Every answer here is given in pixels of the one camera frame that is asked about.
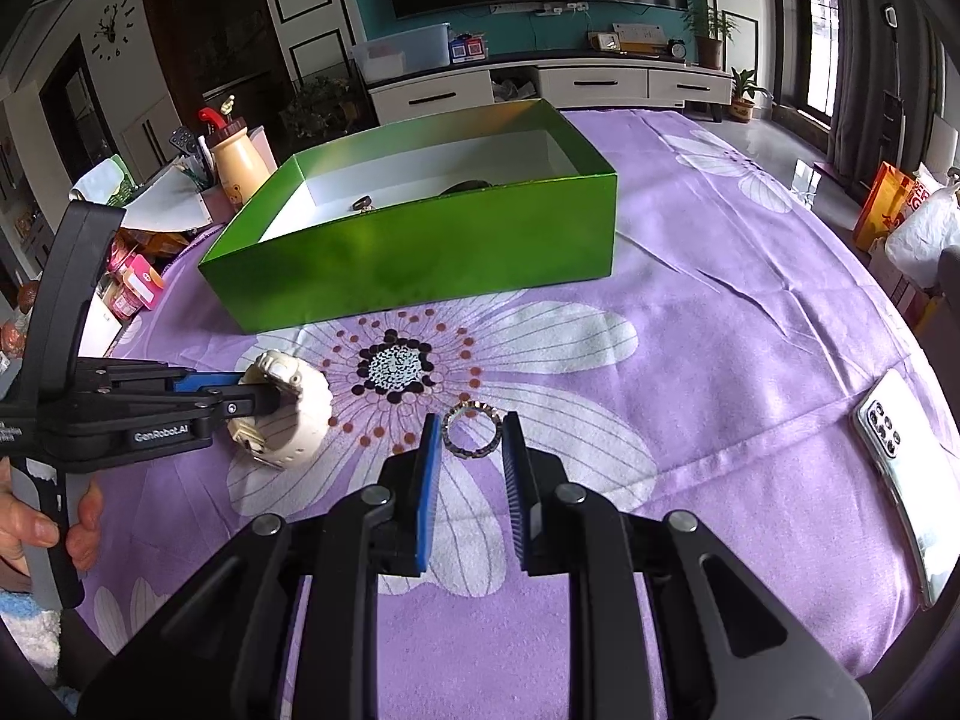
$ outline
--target flower pattern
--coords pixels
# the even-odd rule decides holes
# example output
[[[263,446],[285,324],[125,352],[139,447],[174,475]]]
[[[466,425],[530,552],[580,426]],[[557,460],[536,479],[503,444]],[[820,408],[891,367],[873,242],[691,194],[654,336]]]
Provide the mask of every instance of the flower pattern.
[[[710,175],[738,178],[737,184],[743,196],[768,211],[786,214],[793,207],[790,194],[784,186],[752,159],[706,129],[694,130],[690,135],[691,138],[660,136],[664,143],[678,151],[677,162],[680,165],[690,165]]]
[[[501,293],[264,333],[237,361],[244,370],[277,348],[315,365],[333,393],[330,430],[308,464],[276,471],[238,450],[227,474],[239,514],[284,517],[322,499],[343,474],[346,490],[376,481],[387,455],[419,443],[428,413],[483,400],[520,414],[524,436],[560,456],[571,479],[635,509],[653,488],[655,467],[642,438],[602,405],[546,385],[551,374],[616,365],[637,350],[627,319],[582,303],[523,302]],[[467,412],[451,426],[460,445],[493,435]],[[405,592],[430,581],[456,595],[496,592],[506,573],[498,514],[477,481],[476,464],[503,473],[499,451],[462,461],[443,453],[433,554],[415,580],[385,578],[381,591]]]
[[[131,319],[130,324],[128,324],[123,332],[120,333],[120,338],[117,338],[117,344],[119,346],[126,346],[128,343],[133,343],[136,341],[136,337],[140,334],[140,327],[143,324],[143,312],[140,311],[133,319]]]
[[[93,618],[104,646],[114,655],[123,649],[131,637],[139,631],[157,610],[166,603],[169,595],[157,594],[150,583],[140,577],[133,583],[130,597],[130,632],[117,603],[117,598],[105,586],[93,596]]]

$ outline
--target alarm clock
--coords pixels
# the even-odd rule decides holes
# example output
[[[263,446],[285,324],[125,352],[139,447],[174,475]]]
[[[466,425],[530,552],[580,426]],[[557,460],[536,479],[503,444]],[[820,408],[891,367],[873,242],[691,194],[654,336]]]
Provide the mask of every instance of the alarm clock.
[[[599,49],[602,52],[618,52],[620,50],[620,37],[616,32],[591,32],[589,38],[594,49]]]
[[[686,44],[682,40],[671,40],[668,48],[674,59],[686,59]]]

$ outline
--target sleeve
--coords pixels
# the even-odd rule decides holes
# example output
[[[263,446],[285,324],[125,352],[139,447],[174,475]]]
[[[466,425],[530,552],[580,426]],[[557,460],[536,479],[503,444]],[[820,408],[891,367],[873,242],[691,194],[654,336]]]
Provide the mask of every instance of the sleeve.
[[[0,560],[0,590],[30,592],[30,588],[30,577],[24,576],[15,568]]]

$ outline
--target silver ring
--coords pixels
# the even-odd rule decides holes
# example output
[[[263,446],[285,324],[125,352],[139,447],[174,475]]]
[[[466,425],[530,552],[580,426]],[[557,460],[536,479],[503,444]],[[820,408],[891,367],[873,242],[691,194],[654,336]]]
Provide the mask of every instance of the silver ring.
[[[490,440],[490,443],[480,447],[479,449],[464,449],[464,447],[457,446],[452,440],[450,440],[450,423],[468,410],[475,410],[476,412],[484,413],[493,423],[493,438]],[[445,415],[443,415],[443,422],[440,423],[440,437],[443,439],[443,446],[448,449],[451,455],[458,457],[461,460],[476,460],[478,458],[485,458],[500,445],[500,438],[502,435],[503,423],[500,421],[500,415],[496,413],[496,409],[493,408],[493,406],[488,406],[486,403],[481,403],[479,400],[464,400],[458,403]]]

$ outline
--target doorway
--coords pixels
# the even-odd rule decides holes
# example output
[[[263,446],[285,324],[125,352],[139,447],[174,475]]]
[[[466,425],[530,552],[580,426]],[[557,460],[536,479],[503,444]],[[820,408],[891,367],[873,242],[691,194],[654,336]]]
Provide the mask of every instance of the doorway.
[[[43,84],[40,104],[73,183],[118,153],[90,79],[80,35]]]
[[[200,108],[235,95],[235,116],[262,124],[280,160],[280,110],[293,93],[266,0],[143,0],[176,112],[198,134]]]
[[[800,0],[800,105],[829,124],[840,56],[840,5],[837,0]]]

